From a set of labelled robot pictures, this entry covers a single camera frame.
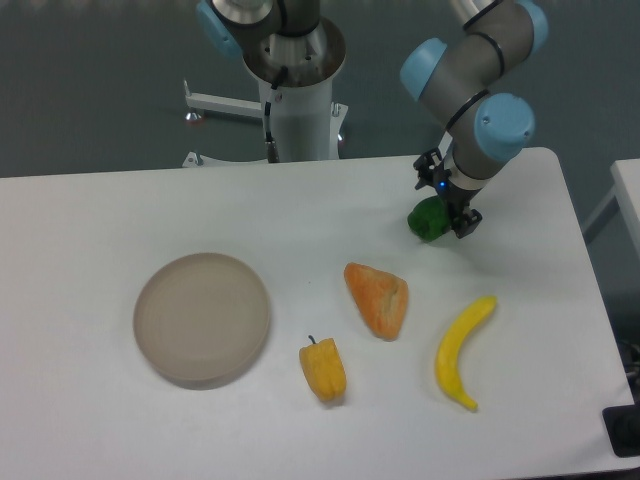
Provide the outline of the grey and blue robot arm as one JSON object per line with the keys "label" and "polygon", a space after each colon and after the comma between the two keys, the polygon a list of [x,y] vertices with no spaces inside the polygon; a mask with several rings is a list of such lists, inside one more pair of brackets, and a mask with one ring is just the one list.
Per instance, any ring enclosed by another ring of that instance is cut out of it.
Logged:
{"label": "grey and blue robot arm", "polygon": [[[445,147],[413,164],[419,187],[434,195],[408,215],[426,242],[471,234],[482,216],[472,199],[526,146],[535,116],[522,98],[491,85],[536,53],[548,35],[531,1],[455,1],[465,36],[455,46],[431,38],[404,61],[400,80],[443,127]],[[201,1],[196,16],[223,55],[256,80],[267,159],[329,160],[337,155],[332,83],[346,59],[338,27],[316,1]]]}

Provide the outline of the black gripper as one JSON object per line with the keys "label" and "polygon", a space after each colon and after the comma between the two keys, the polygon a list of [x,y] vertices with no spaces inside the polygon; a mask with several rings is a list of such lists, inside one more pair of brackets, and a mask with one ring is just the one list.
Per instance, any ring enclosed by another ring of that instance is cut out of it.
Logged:
{"label": "black gripper", "polygon": [[416,190],[432,187],[448,203],[451,230],[457,238],[472,234],[482,222],[482,214],[470,207],[471,200],[483,189],[483,181],[463,173],[452,159],[441,156],[438,148],[431,149],[413,163],[417,173]]}

